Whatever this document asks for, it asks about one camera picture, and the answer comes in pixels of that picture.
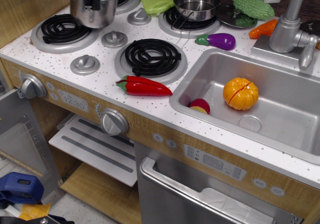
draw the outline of cooking pot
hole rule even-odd
[[[115,18],[118,0],[70,0],[70,14],[88,28],[104,28]]]
[[[216,15],[220,0],[173,0],[175,8],[185,19],[195,22],[209,20]]]

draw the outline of faucet handle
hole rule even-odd
[[[305,47],[300,54],[299,58],[299,68],[300,70],[306,70],[314,59],[314,52],[317,45],[319,37],[317,35],[308,35]]]

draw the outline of speckled white countertop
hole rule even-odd
[[[142,7],[140,3],[133,11]],[[117,87],[115,82],[120,78],[115,72],[114,59],[119,49],[106,48],[101,44],[101,37],[110,31],[125,33],[128,43],[152,38],[179,46],[187,57],[186,73],[203,51],[213,48],[197,45],[194,39],[182,39],[166,34],[159,28],[157,16],[152,16],[151,22],[147,25],[131,25],[127,22],[127,16],[131,12],[116,15],[110,26],[100,30],[97,40],[82,50],[67,54],[42,52],[31,44],[32,30],[30,30],[0,49],[0,57],[320,189],[320,165],[303,161],[205,121],[182,114],[171,107],[167,96],[131,96]],[[58,14],[64,13],[69,13],[68,7]],[[237,46],[232,52],[250,56],[255,40],[249,38],[249,31],[249,29],[229,28],[222,24],[216,33],[234,35]],[[304,72],[320,78],[319,53],[319,50],[315,51],[315,63]],[[96,57],[101,63],[100,69],[86,76],[73,74],[70,70],[71,62],[83,55]],[[299,71],[296,66],[283,66]],[[167,87],[174,91],[183,77]]]

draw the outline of orange pumpkin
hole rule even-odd
[[[236,110],[248,110],[257,103],[259,89],[251,81],[236,77],[228,81],[223,88],[223,99]]]

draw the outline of sink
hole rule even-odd
[[[235,110],[223,98],[224,85],[246,78],[259,88],[249,110]],[[202,98],[210,114],[191,109]],[[320,79],[236,53],[209,49],[170,97],[178,112],[229,130],[284,153],[320,165]]]

